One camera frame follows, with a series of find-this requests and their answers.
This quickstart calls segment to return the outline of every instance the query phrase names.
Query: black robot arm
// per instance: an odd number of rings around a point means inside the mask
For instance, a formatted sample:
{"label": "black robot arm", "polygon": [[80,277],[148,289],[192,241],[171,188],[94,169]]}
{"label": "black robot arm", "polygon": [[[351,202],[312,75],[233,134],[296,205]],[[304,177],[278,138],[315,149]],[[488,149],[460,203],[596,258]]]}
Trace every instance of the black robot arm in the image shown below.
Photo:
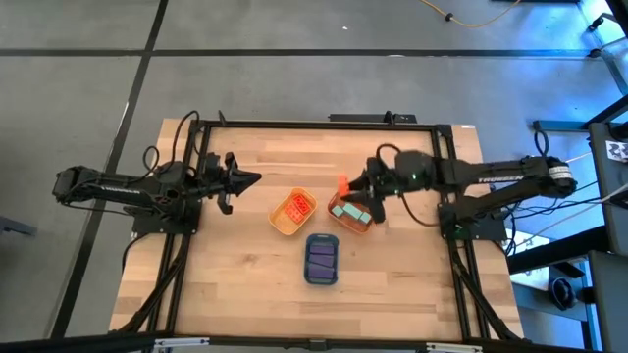
{"label": "black robot arm", "polygon": [[53,195],[63,205],[91,199],[124,204],[124,210],[136,219],[137,232],[180,232],[196,229],[199,200],[218,196],[224,214],[233,210],[229,196],[239,196],[261,178],[257,173],[241,171],[233,153],[227,153],[225,167],[220,156],[209,153],[195,171],[183,162],[157,167],[150,176],[104,174],[83,166],[71,167],[57,174]]}
{"label": "black robot arm", "polygon": [[384,198],[407,192],[464,193],[472,184],[516,181],[481,197],[463,196],[454,203],[443,205],[453,213],[456,223],[473,223],[476,218],[511,203],[534,196],[564,198],[576,188],[568,165],[554,157],[471,164],[410,150],[398,151],[394,168],[389,168],[379,156],[378,149],[377,156],[368,158],[366,165],[362,175],[349,183],[348,189],[352,192],[342,199],[369,207],[376,223],[386,219]]}

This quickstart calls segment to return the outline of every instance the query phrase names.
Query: table leg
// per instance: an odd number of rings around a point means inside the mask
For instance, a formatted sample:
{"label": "table leg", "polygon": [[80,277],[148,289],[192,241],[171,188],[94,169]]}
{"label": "table leg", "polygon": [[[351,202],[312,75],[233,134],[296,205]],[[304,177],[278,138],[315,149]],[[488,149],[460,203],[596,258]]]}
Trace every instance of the table leg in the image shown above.
{"label": "table leg", "polygon": [[591,123],[609,123],[615,118],[628,111],[628,95],[619,98],[615,103],[592,117],[588,122],[566,122],[566,121],[534,121],[534,128],[540,128],[545,131],[587,131]]}
{"label": "table leg", "polygon": [[582,257],[591,250],[608,251],[606,226],[591,228],[548,245],[512,255],[508,257],[508,269],[512,275],[519,274]]}
{"label": "table leg", "polygon": [[592,287],[584,287],[576,293],[578,300],[585,304],[596,304],[596,293]]}
{"label": "table leg", "polygon": [[577,267],[571,265],[571,263],[565,261],[557,264],[553,264],[554,268],[566,274],[569,278],[580,278],[585,273]]}
{"label": "table leg", "polygon": [[0,233],[2,231],[15,231],[21,234],[35,235],[37,228],[0,216]]}
{"label": "table leg", "polygon": [[590,324],[591,323],[589,323],[588,321],[580,322],[580,329],[582,330],[582,343],[584,345],[584,348],[593,350],[594,337],[593,333],[591,332]]}

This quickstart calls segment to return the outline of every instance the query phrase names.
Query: yellow cable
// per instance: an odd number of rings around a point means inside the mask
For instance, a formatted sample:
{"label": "yellow cable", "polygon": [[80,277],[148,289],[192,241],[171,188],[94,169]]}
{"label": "yellow cable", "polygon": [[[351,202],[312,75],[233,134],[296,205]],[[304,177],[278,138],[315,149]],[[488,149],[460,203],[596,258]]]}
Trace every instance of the yellow cable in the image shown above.
{"label": "yellow cable", "polygon": [[[421,0],[422,3],[424,3],[425,5],[431,7],[432,9],[434,9],[436,12],[438,12],[439,14],[443,15],[443,16],[447,16],[447,13],[443,10],[441,10],[438,6],[432,4],[431,2],[429,2],[428,0]],[[479,28],[479,27],[483,27],[485,25],[490,25],[493,22],[499,20],[499,18],[501,18],[503,15],[507,14],[508,11],[512,10],[513,7],[519,5],[519,3],[521,2],[521,0],[517,0],[515,2],[512,3],[512,5],[510,5],[507,9],[505,9],[501,14],[499,14],[499,16],[495,17],[494,19],[488,21],[487,23],[483,23],[483,24],[479,24],[479,25],[468,25],[465,23],[460,22],[459,20],[457,20],[454,16],[451,16],[451,20],[454,21],[455,23],[459,24],[459,25],[463,25],[467,28]]]}

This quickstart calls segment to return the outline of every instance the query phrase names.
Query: orange basket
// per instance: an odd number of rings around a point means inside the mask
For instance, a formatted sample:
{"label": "orange basket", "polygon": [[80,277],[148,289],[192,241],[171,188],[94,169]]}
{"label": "orange basket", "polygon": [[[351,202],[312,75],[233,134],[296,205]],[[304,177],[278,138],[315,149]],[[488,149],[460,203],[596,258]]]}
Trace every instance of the orange basket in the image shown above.
{"label": "orange basket", "polygon": [[283,235],[293,235],[312,216],[316,206],[314,196],[304,188],[295,187],[268,215],[268,221]]}
{"label": "orange basket", "polygon": [[[351,204],[362,213],[368,214],[369,221],[366,223],[358,221],[354,219],[353,217],[351,217],[350,215],[348,215],[346,212],[342,212],[342,214],[339,217],[336,216],[334,214],[334,208],[337,206],[343,208],[346,204]],[[329,212],[330,216],[332,216],[332,218],[334,218],[336,221],[340,222],[343,226],[358,233],[365,233],[369,229],[371,224],[373,223],[373,218],[371,217],[371,211],[368,209],[368,207],[357,204],[357,203],[344,202],[342,201],[342,199],[340,199],[340,195],[338,193],[336,193],[334,197],[332,197],[332,200],[327,205],[327,212]]]}

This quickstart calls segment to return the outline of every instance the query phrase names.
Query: orange object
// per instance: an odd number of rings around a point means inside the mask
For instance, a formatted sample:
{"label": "orange object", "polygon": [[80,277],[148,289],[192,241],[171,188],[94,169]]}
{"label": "orange object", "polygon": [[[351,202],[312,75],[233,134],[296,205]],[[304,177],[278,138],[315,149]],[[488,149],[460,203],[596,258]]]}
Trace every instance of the orange object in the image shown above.
{"label": "orange object", "polygon": [[[342,199],[340,199],[340,195],[337,193],[337,194],[334,195],[334,197],[332,197],[332,200],[327,205],[327,212],[329,212],[329,214],[330,214],[330,216],[332,216],[332,218],[334,218],[336,221],[338,221],[341,224],[343,224],[345,227],[348,227],[349,229],[351,229],[351,230],[353,230],[355,232],[358,232],[358,233],[365,233],[369,229],[371,224],[373,223],[373,218],[372,217],[369,220],[369,222],[365,224],[365,223],[362,223],[362,222],[360,222],[358,220],[355,220],[353,217],[351,217],[347,213],[343,213],[342,215],[340,215],[340,217],[336,217],[336,215],[334,215],[334,212],[332,212],[334,207],[336,207],[336,206],[343,207],[347,203],[349,203],[349,202],[342,201]],[[371,214],[371,211],[366,206],[363,206],[363,205],[360,205],[360,204],[357,204],[357,203],[352,203],[352,202],[350,204],[355,206],[358,210],[360,210],[362,212],[366,212],[369,215]]]}
{"label": "orange object", "polygon": [[298,211],[303,215],[307,215],[307,213],[312,209],[307,201],[305,201],[305,197],[303,197],[303,195],[294,196],[292,201],[296,208],[298,208]]}
{"label": "orange object", "polygon": [[349,194],[349,179],[346,175],[338,176],[338,195],[340,197],[346,196]]}
{"label": "orange object", "polygon": [[[294,200],[295,198],[302,198],[309,207],[309,211],[305,214],[301,214],[296,205],[296,201]],[[312,196],[304,188],[295,187],[290,194],[286,196],[284,201],[282,201],[282,203],[280,203],[277,208],[275,208],[275,210],[268,215],[268,221],[283,235],[293,235],[312,216],[316,210],[316,205],[317,203],[314,196]],[[294,214],[291,213],[292,211],[295,211],[297,214],[301,214],[303,219],[301,221],[293,219],[292,216],[294,216]]]}
{"label": "orange object", "polygon": [[296,206],[296,203],[294,203],[294,202],[288,203],[284,207],[284,212],[286,212],[288,217],[290,217],[290,219],[293,222],[295,222],[296,224],[299,224],[299,225],[301,224],[301,222],[303,222],[303,219],[305,218],[305,215],[303,215],[303,213],[301,213],[301,210],[299,210],[298,206]]}

